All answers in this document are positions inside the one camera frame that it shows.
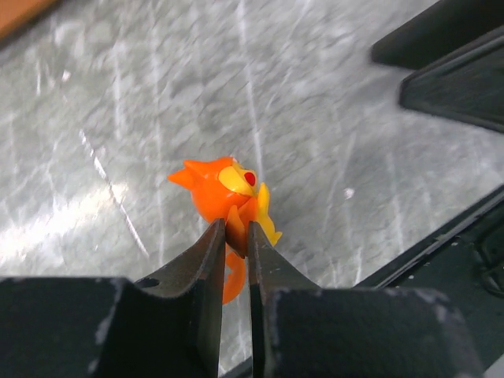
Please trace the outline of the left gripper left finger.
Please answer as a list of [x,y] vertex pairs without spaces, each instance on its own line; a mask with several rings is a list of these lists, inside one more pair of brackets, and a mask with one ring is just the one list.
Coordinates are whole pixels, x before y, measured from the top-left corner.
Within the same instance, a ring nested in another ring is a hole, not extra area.
[[215,377],[224,223],[149,276],[4,277],[4,377]]

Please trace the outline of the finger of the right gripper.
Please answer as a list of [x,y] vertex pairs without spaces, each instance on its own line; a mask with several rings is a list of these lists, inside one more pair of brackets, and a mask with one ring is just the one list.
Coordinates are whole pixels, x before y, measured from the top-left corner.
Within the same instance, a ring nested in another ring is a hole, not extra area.
[[503,26],[503,0],[443,0],[373,44],[371,60],[421,69]]
[[484,35],[406,77],[399,105],[503,132],[503,36]]

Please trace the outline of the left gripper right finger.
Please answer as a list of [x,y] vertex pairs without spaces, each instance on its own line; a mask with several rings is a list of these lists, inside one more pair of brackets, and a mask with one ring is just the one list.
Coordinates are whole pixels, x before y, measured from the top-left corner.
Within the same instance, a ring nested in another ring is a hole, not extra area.
[[424,288],[324,289],[248,235],[256,377],[482,377],[461,312]]

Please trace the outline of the orange dragon toy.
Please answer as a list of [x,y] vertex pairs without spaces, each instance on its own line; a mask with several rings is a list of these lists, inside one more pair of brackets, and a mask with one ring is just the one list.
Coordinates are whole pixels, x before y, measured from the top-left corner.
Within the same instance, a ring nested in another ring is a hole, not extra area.
[[190,192],[204,221],[225,222],[225,265],[229,272],[224,278],[222,303],[226,305],[240,294],[246,281],[249,223],[258,223],[272,246],[283,235],[269,215],[269,188],[254,170],[245,169],[231,156],[186,160],[183,168],[168,175],[167,180]]

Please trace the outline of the orange wooden three-tier shelf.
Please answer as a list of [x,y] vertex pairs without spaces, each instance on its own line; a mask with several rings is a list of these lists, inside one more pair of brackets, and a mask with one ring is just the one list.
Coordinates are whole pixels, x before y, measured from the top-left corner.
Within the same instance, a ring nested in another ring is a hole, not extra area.
[[0,37],[5,39],[57,4],[57,0],[1,0]]

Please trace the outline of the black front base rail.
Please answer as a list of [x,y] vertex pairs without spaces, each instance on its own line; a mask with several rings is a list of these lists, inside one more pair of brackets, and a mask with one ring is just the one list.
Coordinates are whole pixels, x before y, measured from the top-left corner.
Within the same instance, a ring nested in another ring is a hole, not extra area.
[[[503,191],[497,189],[352,288],[424,288],[449,298],[484,367],[503,374]],[[232,377],[256,377],[252,357]]]

